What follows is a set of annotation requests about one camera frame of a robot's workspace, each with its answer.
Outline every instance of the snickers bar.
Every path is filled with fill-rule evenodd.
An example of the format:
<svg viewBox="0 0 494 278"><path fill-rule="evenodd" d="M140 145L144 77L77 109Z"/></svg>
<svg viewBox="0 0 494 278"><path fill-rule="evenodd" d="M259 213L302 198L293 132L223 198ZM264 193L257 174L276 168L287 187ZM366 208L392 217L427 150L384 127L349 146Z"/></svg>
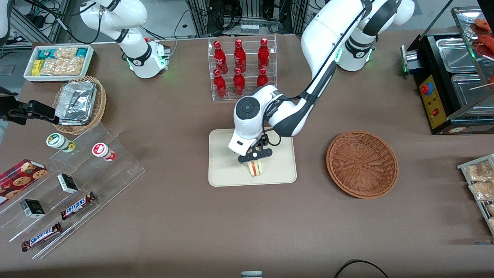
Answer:
<svg viewBox="0 0 494 278"><path fill-rule="evenodd" d="M59 222L57 222L53 227L38 234L38 236L31 238L31 240L24 241L21 245L22 252L26 252L27 250L33 248L36 244L42 242L43 240L46 240L47 238L58 232L62 232L62 226Z"/></svg>
<svg viewBox="0 0 494 278"><path fill-rule="evenodd" d="M94 193L91 191L91 193L84 196L84 198L79 200L77 203L73 204L68 209L62 211L60 213L62 215L62 220L67 219L71 214L78 212L80 209L82 209L83 207L85 207L87 204L89 204L90 202L92 202L95 199L96 199L96 196L94 196Z"/></svg>

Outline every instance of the yellow control panel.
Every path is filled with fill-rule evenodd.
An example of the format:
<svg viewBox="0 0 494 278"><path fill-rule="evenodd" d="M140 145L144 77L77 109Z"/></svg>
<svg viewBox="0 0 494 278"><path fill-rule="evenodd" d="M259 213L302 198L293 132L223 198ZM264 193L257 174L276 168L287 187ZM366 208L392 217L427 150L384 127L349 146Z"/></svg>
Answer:
<svg viewBox="0 0 494 278"><path fill-rule="evenodd" d="M434 129L444 123L447 117L439 94L437 93L436 84L434 83L432 75L420 84L418 89L420 90L420 95L424 101L427 118L429 119L431 127Z"/></svg>

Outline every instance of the cookie box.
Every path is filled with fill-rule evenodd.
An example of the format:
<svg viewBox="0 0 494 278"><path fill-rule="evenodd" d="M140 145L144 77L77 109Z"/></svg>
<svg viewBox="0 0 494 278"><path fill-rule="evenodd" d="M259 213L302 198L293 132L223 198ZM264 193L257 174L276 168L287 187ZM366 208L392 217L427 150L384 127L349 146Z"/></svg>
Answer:
<svg viewBox="0 0 494 278"><path fill-rule="evenodd" d="M58 47L77 47L77 48L86 48L87 53L84 58L84 64L82 64L81 74L79 75L67 75L67 76L34 76L31 72L33 66L35 65L35 61L38 59L38 55L40 51L54 49ZM24 71L24 78L33 83L36 82L64 82L69 81L76 78L82 78L86 76L89 66L91 64L91 59L93 56L94 50L91 46L88 45L51 45L51 46L37 46L33 49L33 53L31 53L31 58L29 59L26 70Z"/></svg>
<svg viewBox="0 0 494 278"><path fill-rule="evenodd" d="M48 171L43 164L24 159L0 175L0 205L26 189Z"/></svg>

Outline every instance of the acrylic display rack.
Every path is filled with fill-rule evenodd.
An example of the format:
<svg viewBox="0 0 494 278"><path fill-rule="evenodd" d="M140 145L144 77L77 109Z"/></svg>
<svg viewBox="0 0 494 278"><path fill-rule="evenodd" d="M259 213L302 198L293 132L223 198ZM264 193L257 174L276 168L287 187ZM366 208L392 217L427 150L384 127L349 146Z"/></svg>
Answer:
<svg viewBox="0 0 494 278"><path fill-rule="evenodd" d="M0 207L2 236L8 238L11 244L17 245L21 252L22 242L60 222L62 233L49 237L47 241L26 252L26 256L32 259L41 259L141 176L146 170L125 150L117 137L117 134L100 123L74 139L76 149L73 152L58 151L51 156L45 162L48 174L39 183ZM92 154L91 149L98 142L107 144L117 154L114 161L107 162ZM72 176L79 187L77 193L68 194L62 191L57 180L60 173ZM60 212L91 191L97 199L68 219L62 220ZM39 219L27 218L20 205L24 199L40 201L46 215Z"/></svg>
<svg viewBox="0 0 494 278"><path fill-rule="evenodd" d="M472 192L472 185L474 184L473 181L471 181L470 177L468 176L466 172L466 167L472 164L477 164L482 161L488 161L491 165L491 167L494 169L494 154L486 155L481 158L474 159L472 161L469 161L467 163L463 163L457 166L458 169L461 170L463 175L465 176L466 182L468 183L468 189ZM487 219L491 218L493 215L489 213L487 210L487 206L492 204L494 201L477 201L477 205L479 205L480 211L482 212L482 215L484 216L484 219L487 222ZM490 225L487 225L489 227L489 230L491 230L491 234L494 236L494 230L491 228Z"/></svg>
<svg viewBox="0 0 494 278"><path fill-rule="evenodd" d="M269 85L274 85L276 86L278 83L277 81L277 74L278 74L278 69L277 69L277 58L276 58L276 52L277 52L277 42L276 42L276 36L246 36L242 37L242 45L244 47L244 50L246 51L246 58L247 58L247 70L243 73L245 81L246 81L246 87L244 90L244 95L247 95L249 93L252 93L255 89L257 89L257 77L259 76L259 69L257 67L257 52L259 51L259 47L261 44L261 38L267 38L268 39L268 48L269 48L269 66L267 68L267 77L268 77L268 84ZM214 75L213 75L213 70L216 68L216 64L214 63L214 47L213 47L213 42L214 41L220 41L221 42L221 48L225 52L226 55L226 64L228 66L228 72L223 76L225 79L226 83L226 97L225 98L219 98L218 94L216 93L216 90L214 88ZM212 93L212 98L213 100L237 100L240 99L242 96L238 96L235 94L235 87L233 85L233 76L234 76L234 69L235 69L235 60L233 58L233 53L235 52L235 42L231 40L231 38L214 38L214 39L209 39L208 40L208 47L207 47L207 58L209 61L209 78L211 80L211 93Z"/></svg>

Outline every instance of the red cookie box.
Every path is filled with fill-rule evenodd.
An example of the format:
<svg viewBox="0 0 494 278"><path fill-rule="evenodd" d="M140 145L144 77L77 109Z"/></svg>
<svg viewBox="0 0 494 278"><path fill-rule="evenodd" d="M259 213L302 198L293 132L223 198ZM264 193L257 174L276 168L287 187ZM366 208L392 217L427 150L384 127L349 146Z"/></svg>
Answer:
<svg viewBox="0 0 494 278"><path fill-rule="evenodd" d="M0 175L0 205L33 184L48 171L43 164L24 159Z"/></svg>

